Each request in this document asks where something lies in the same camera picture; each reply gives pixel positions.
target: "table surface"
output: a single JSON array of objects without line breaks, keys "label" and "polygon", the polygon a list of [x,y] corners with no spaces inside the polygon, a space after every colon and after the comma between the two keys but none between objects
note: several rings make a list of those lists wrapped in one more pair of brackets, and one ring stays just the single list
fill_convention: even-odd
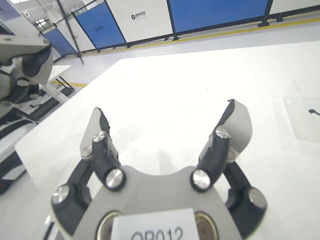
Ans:
[{"label": "table surface", "polygon": [[63,72],[65,72],[67,69],[69,69],[71,65],[53,65],[52,70],[48,79],[48,83],[52,80],[54,80],[56,77],[60,76]]},{"label": "table surface", "polygon": [[[122,165],[170,174],[198,163],[227,100],[236,99],[248,108],[253,127],[237,162],[268,201],[250,239],[313,239],[320,219],[320,145],[297,139],[292,124],[299,122],[307,139],[320,116],[308,113],[313,107],[301,112],[288,103],[319,104],[319,47],[317,41],[122,59],[22,138],[16,151],[49,199],[79,162],[83,133],[98,106]],[[101,184],[92,179],[94,195]],[[224,200],[228,187],[223,176],[215,184]]]}]

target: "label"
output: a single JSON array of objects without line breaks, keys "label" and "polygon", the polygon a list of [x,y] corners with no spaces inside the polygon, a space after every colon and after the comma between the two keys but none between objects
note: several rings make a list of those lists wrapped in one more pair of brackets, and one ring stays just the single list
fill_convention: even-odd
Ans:
[{"label": "label", "polygon": [[193,209],[116,217],[111,240],[199,240]]}]

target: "silver screw head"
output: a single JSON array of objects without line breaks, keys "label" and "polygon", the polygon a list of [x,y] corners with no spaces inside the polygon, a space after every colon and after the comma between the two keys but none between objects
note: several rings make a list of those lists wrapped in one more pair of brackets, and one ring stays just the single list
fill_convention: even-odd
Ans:
[{"label": "silver screw head", "polygon": [[229,149],[228,162],[233,163],[233,162],[235,162],[235,160],[236,160],[236,154],[231,149]]},{"label": "silver screw head", "polygon": [[81,150],[81,158],[82,159],[89,159],[91,158],[91,154],[92,154],[92,146],[91,145],[87,145],[85,146],[82,150]]},{"label": "silver screw head", "polygon": [[63,202],[69,196],[70,188],[68,185],[60,186],[51,196],[53,204],[59,204]]},{"label": "silver screw head", "polygon": [[29,86],[29,82],[26,81],[26,80],[17,80],[17,84],[18,84],[20,87],[27,87],[27,86]]},{"label": "silver screw head", "polygon": [[267,207],[267,200],[262,194],[261,191],[259,191],[256,188],[251,188],[249,190],[249,200],[257,207],[261,209],[265,209]]},{"label": "silver screw head", "polygon": [[201,169],[197,169],[193,172],[192,180],[194,185],[196,185],[201,190],[206,190],[210,186],[210,178],[208,174]]},{"label": "silver screw head", "polygon": [[100,141],[102,141],[105,138],[105,136],[106,135],[104,132],[99,132],[93,136],[92,141],[95,143],[99,143]]},{"label": "silver screw head", "polygon": [[116,189],[123,181],[123,172],[120,169],[110,171],[105,179],[105,184],[110,189]]},{"label": "silver screw head", "polygon": [[229,138],[229,133],[224,128],[218,126],[216,129],[216,135],[220,138],[227,139]]}]

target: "black wire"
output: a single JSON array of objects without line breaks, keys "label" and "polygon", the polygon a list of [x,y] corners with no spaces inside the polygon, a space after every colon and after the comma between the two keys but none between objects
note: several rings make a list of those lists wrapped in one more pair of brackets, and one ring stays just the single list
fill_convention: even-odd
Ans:
[{"label": "black wire", "polygon": [[68,17],[67,17],[67,15],[66,15],[66,13],[65,13],[65,11],[64,11],[64,9],[63,9],[63,6],[62,6],[60,0],[56,0],[56,2],[57,2],[58,6],[59,6],[59,8],[60,8],[61,13],[63,14],[62,16],[63,16],[63,18],[64,18],[64,20],[65,20],[66,26],[68,27],[69,32],[70,32],[70,34],[71,34],[71,36],[72,36],[73,42],[75,43],[75,46],[76,46],[76,48],[77,48],[76,56],[81,60],[82,65],[84,65],[83,59],[82,59],[81,54],[80,54],[80,49],[79,49],[78,43],[77,43],[77,41],[76,41],[75,36],[73,35],[73,32],[72,32],[71,27],[70,27],[70,24],[69,24],[69,22],[68,22]]}]

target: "black metal frame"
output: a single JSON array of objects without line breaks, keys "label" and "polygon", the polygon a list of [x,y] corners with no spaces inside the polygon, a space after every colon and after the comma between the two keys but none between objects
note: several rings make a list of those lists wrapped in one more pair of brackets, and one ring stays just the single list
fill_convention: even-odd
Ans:
[{"label": "black metal frame", "polygon": [[258,27],[266,27],[266,26],[270,25],[268,23],[268,19],[269,19],[269,14],[270,14],[272,3],[273,3],[273,0],[268,0],[268,2],[266,3],[263,20],[260,24],[258,24]]},{"label": "black metal frame", "polygon": [[96,45],[94,44],[94,42],[91,40],[91,38],[89,37],[89,35],[87,34],[86,30],[83,28],[83,26],[80,24],[80,22],[78,21],[76,14],[74,12],[71,12],[71,15],[74,17],[74,19],[77,21],[78,25],[81,27],[82,31],[85,33],[85,35],[88,37],[88,39],[90,40],[90,42],[92,43],[92,45],[94,46],[94,48],[96,49],[96,51],[98,51],[98,53],[100,52],[100,50],[96,47]]},{"label": "black metal frame", "polygon": [[[79,8],[78,10],[83,9],[84,7],[92,4],[95,1],[97,1],[97,0],[91,1],[87,5],[84,5],[83,7]],[[142,43],[146,43],[146,42],[156,41],[156,40],[159,40],[159,39],[164,39],[164,41],[167,41],[168,38],[172,37],[172,36],[173,36],[173,41],[175,41],[175,40],[178,40],[179,39],[178,36],[181,36],[181,35],[192,34],[192,33],[208,31],[208,30],[214,30],[214,29],[225,28],[225,27],[231,27],[231,26],[237,26],[237,25],[248,24],[248,23],[255,23],[255,22],[260,22],[260,23],[257,24],[258,27],[265,27],[265,26],[269,25],[269,23],[268,23],[269,19],[276,19],[277,22],[282,22],[283,21],[283,17],[287,17],[287,16],[291,16],[291,15],[298,15],[298,14],[303,14],[303,13],[309,13],[309,12],[320,10],[320,5],[317,5],[317,6],[312,6],[312,7],[307,7],[307,8],[302,8],[302,9],[297,9],[297,10],[292,10],[292,11],[286,11],[286,12],[277,13],[277,14],[271,14],[270,15],[270,10],[271,10],[271,6],[272,6],[272,3],[273,3],[273,0],[268,0],[267,5],[265,7],[265,13],[262,16],[253,17],[253,18],[247,18],[247,19],[242,19],[242,20],[237,20],[237,21],[228,22],[228,23],[222,23],[222,24],[217,24],[217,25],[210,25],[210,26],[205,26],[205,27],[191,29],[191,30],[182,31],[182,32],[176,32],[170,1],[169,0],[166,0],[166,1],[167,1],[167,7],[168,7],[169,17],[170,17],[170,22],[171,22],[171,27],[172,27],[172,33],[171,34],[162,35],[162,36],[151,37],[151,38],[146,38],[146,39],[142,39],[142,40],[127,42],[125,37],[122,34],[122,31],[121,31],[117,21],[114,18],[114,15],[113,15],[113,13],[112,13],[112,11],[111,11],[108,3],[107,3],[107,0],[104,0],[107,8],[109,9],[109,11],[110,11],[110,13],[112,15],[112,18],[113,18],[117,28],[120,31],[121,36],[123,37],[123,39],[125,41],[125,43],[118,44],[118,45],[110,45],[110,46],[100,47],[100,48],[97,48],[94,45],[94,43],[92,42],[92,40],[89,37],[89,35],[86,33],[86,31],[83,29],[83,27],[81,26],[81,24],[77,20],[75,12],[77,12],[78,10],[76,10],[75,12],[72,12],[71,14],[76,19],[77,23],[80,25],[80,27],[82,28],[82,30],[84,31],[86,36],[89,38],[91,43],[95,46],[95,49],[84,50],[84,51],[81,51],[80,53],[86,53],[86,52],[90,52],[90,51],[98,51],[98,52],[100,52],[103,49],[108,49],[108,48],[115,49],[117,47],[124,47],[124,46],[126,46],[127,48],[130,48],[133,45],[138,45],[138,44],[142,44]],[[65,56],[61,56],[60,58],[56,59],[54,62],[57,62],[57,61],[59,61],[60,59],[62,59],[64,57]]]},{"label": "black metal frame", "polygon": [[168,11],[169,11],[172,33],[173,33],[173,40],[172,41],[175,41],[175,40],[178,40],[179,37],[177,37],[177,34],[176,34],[176,28],[175,28],[174,18],[172,16],[170,0],[166,0],[166,1],[167,1],[167,7],[168,7]]}]

